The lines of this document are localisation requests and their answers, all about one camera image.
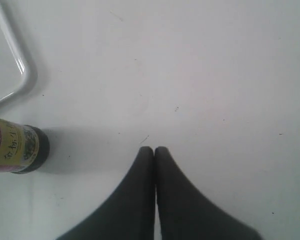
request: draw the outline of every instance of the white floor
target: white floor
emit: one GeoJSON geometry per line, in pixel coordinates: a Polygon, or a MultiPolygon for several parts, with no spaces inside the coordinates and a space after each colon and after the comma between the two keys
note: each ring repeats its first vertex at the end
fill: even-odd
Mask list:
{"type": "Polygon", "coordinates": [[[0,117],[44,129],[52,152],[0,173],[0,240],[69,230],[140,146],[169,147],[266,240],[300,240],[300,0],[3,2],[38,80],[0,117]]]}

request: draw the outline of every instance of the soy sauce bottle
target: soy sauce bottle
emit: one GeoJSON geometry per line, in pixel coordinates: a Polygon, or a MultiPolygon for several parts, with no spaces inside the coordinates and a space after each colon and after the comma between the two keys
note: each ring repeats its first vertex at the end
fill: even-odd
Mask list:
{"type": "Polygon", "coordinates": [[[47,135],[37,127],[0,119],[0,173],[26,174],[46,161],[47,135]]]}

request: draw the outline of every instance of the dark glass bottle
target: dark glass bottle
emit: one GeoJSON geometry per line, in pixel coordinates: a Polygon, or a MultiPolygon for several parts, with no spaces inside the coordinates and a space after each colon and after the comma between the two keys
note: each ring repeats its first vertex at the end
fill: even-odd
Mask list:
{"type": "Polygon", "coordinates": [[[0,119],[0,173],[26,174],[48,158],[50,143],[37,127],[0,119]]]}

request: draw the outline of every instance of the yellow label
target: yellow label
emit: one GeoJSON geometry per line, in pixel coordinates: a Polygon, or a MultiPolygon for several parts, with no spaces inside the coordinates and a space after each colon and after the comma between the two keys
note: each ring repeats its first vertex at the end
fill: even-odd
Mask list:
{"type": "Polygon", "coordinates": [[[33,163],[39,138],[29,126],[0,119],[0,172],[19,172],[33,163]]]}

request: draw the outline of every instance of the bottle label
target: bottle label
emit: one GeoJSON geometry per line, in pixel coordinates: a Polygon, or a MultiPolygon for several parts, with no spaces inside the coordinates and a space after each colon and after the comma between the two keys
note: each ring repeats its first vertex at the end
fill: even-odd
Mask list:
{"type": "Polygon", "coordinates": [[[39,137],[29,126],[0,119],[0,172],[20,172],[39,152],[39,137]]]}

